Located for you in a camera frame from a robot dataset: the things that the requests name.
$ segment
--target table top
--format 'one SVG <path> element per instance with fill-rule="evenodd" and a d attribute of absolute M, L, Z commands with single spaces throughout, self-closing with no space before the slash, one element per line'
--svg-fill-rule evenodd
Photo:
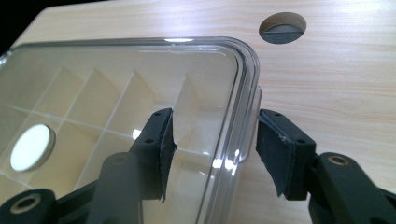
<path fill-rule="evenodd" d="M 301 38 L 263 41 L 278 12 L 306 20 Z M 259 56 L 261 108 L 284 114 L 317 142 L 357 161 L 380 188 L 396 192 L 396 2 L 108 1 L 42 11 L 14 44 L 76 39 L 231 36 Z M 276 197 L 252 150 L 236 192 L 234 223 L 309 223 L 307 202 Z"/>

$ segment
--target white disc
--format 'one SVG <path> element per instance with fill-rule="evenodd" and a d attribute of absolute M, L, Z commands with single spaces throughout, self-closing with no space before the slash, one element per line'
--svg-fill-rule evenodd
<path fill-rule="evenodd" d="M 21 135 L 12 149 L 12 168 L 23 172 L 38 167 L 52 151 L 54 141 L 55 134 L 47 125 L 32 126 Z"/>

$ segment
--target black mechanical part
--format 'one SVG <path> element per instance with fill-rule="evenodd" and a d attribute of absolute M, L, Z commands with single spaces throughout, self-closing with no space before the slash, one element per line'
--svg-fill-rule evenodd
<path fill-rule="evenodd" d="M 260 110 L 256 150 L 274 180 L 277 195 L 305 200 L 304 176 L 315 158 L 316 143 L 285 116 Z"/>
<path fill-rule="evenodd" d="M 0 207 L 0 223 L 143 223 L 142 200 L 165 199 L 177 146 L 173 110 L 151 115 L 129 152 L 109 156 L 99 179 L 59 200 L 49 189 L 25 191 Z"/>
<path fill-rule="evenodd" d="M 315 142 L 283 115 L 261 110 L 257 151 L 278 195 L 311 194 L 313 223 L 396 223 L 396 195 L 379 189 L 351 158 L 315 153 Z"/>

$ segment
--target white cap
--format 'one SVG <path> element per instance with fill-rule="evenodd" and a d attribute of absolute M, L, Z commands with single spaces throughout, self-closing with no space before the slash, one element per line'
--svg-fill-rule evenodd
<path fill-rule="evenodd" d="M 50 155 L 55 144 L 55 132 L 45 124 L 29 128 L 18 139 L 11 154 L 11 166 L 24 172 L 40 166 Z"/>

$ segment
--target transparent storage box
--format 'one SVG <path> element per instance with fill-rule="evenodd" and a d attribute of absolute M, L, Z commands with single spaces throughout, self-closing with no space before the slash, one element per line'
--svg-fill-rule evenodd
<path fill-rule="evenodd" d="M 28 189 L 57 198 L 99 176 L 149 119 L 174 109 L 177 150 L 166 201 L 143 201 L 145 223 L 224 222 L 237 167 L 248 155 L 261 90 L 254 51 L 228 37 L 147 38 L 22 45 L 0 58 L 0 204 Z M 29 127 L 56 133 L 49 157 L 16 172 Z"/>

